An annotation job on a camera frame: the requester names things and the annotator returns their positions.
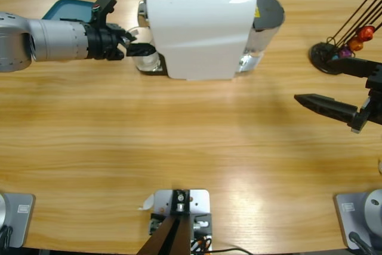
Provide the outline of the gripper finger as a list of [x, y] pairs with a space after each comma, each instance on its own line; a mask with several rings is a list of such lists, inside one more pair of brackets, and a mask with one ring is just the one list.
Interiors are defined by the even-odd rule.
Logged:
[[149, 43], [131, 43], [126, 52], [127, 57], [146, 57], [156, 52], [156, 48]]
[[367, 78], [371, 76], [379, 66], [381, 66], [381, 63], [350, 57], [329, 60], [327, 65], [329, 68], [339, 73], [356, 76], [358, 78]]
[[129, 31], [125, 30], [124, 28], [120, 27], [118, 24], [115, 23], [107, 23], [106, 28], [108, 31], [117, 37], [118, 41], [122, 42], [133, 42], [137, 38], [129, 33]]
[[354, 105], [318, 94], [295, 94], [294, 98], [309, 110], [346, 124], [351, 123], [358, 112], [358, 108]]

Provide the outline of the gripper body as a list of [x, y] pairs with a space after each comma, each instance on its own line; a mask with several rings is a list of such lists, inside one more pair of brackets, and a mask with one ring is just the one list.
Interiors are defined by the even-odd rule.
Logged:
[[368, 121], [381, 125], [381, 64], [367, 77], [365, 88], [368, 98], [349, 124], [354, 133], [360, 133]]
[[83, 24], [88, 40], [88, 59], [96, 60], [122, 60], [125, 54], [118, 48], [121, 44], [127, 48], [130, 42], [118, 41], [104, 26], [96, 27], [90, 23]]

